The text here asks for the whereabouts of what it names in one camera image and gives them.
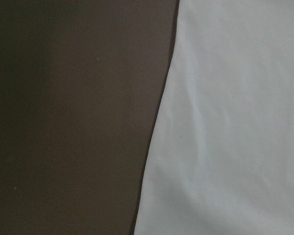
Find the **white long-sleeve cat shirt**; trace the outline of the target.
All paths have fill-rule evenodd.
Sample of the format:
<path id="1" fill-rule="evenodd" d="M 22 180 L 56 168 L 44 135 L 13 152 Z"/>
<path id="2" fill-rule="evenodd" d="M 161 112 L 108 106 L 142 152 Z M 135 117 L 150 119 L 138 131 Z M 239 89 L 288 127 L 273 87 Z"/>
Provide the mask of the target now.
<path id="1" fill-rule="evenodd" d="M 294 235 L 294 0 L 182 0 L 137 235 Z"/>

